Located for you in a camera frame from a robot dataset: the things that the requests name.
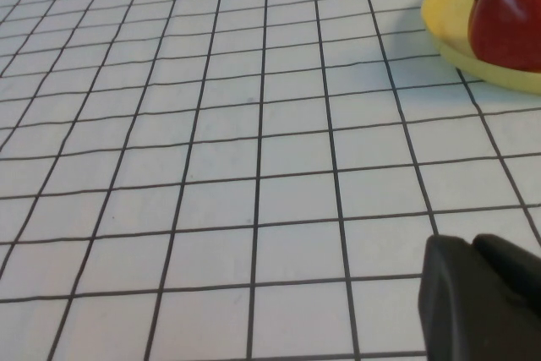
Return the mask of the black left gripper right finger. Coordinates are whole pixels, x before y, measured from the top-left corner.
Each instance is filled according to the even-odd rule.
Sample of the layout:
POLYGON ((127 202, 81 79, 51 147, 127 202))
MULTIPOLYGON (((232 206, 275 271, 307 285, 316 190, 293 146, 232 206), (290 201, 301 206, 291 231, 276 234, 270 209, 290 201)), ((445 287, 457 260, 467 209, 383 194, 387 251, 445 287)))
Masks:
POLYGON ((479 234, 473 247, 502 281, 530 307, 540 306, 540 258, 494 234, 479 234))

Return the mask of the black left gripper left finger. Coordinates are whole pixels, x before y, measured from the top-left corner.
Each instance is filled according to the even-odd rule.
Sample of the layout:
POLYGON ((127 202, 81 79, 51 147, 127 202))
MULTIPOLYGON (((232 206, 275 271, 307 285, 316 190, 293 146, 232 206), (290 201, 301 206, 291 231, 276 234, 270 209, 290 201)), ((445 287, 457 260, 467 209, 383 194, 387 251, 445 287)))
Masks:
POLYGON ((540 358, 540 306, 510 290, 473 242, 428 238, 418 312, 429 360, 540 358))

